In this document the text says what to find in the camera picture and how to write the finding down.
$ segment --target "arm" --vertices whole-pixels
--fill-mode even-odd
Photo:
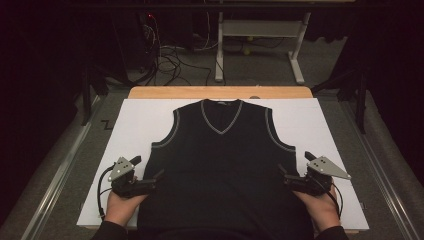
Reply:
[[[306,209],[320,233],[316,239],[348,239],[340,224],[336,206],[327,194],[314,197],[296,191],[293,191],[293,193],[305,203]],[[331,187],[330,193],[335,198],[337,197],[334,186]]]
[[[107,200],[107,210],[104,222],[100,225],[92,240],[124,240],[127,238],[125,226],[134,214],[138,205],[147,195],[133,198],[121,198],[113,191]]]

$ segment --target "hand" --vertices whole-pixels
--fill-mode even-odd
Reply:
[[[135,209],[146,199],[147,195],[132,198],[121,198],[111,191],[107,200],[105,221],[125,227],[134,214]]]
[[[337,214],[338,209],[336,209],[336,205],[327,194],[314,197],[306,193],[296,191],[293,191],[293,193],[300,198],[303,203],[305,203],[306,209],[308,210],[309,215],[311,215],[319,232],[330,227],[340,226],[340,220]],[[337,199],[334,186],[331,186],[330,194]]]

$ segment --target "armhole trim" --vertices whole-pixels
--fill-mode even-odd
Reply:
[[[172,139],[174,139],[178,128],[180,126],[180,112],[178,111],[178,109],[176,109],[174,111],[174,124],[172,125],[172,129],[171,131],[168,133],[168,135],[160,142],[153,142],[152,143],[152,148],[161,148],[161,147],[165,147],[166,145],[168,145]]]
[[[269,136],[278,147],[288,152],[296,152],[296,148],[294,146],[287,145],[278,138],[277,131],[275,130],[274,126],[274,121],[272,119],[272,109],[265,108],[265,122]]]

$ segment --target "sweater vest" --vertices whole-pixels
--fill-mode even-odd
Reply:
[[[141,239],[179,239],[166,236],[196,230],[215,239],[226,232],[239,236],[232,239],[313,239],[304,204],[278,171],[282,164],[299,175],[295,147],[279,140],[272,109],[205,99],[173,114],[171,131],[152,143],[146,165],[144,179],[165,172],[140,205]]]

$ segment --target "metal bracket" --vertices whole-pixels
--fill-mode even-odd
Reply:
[[[312,170],[319,172],[323,175],[334,176],[339,178],[344,178],[350,180],[352,177],[343,171],[336,164],[334,164],[330,159],[322,156],[317,159],[312,160],[307,164]]]
[[[124,174],[130,172],[135,168],[134,164],[132,164],[130,161],[125,159],[124,157],[120,157],[118,159],[118,162],[116,162],[115,166],[113,167],[112,172],[109,175],[108,181],[112,182],[115,179],[123,176]]]

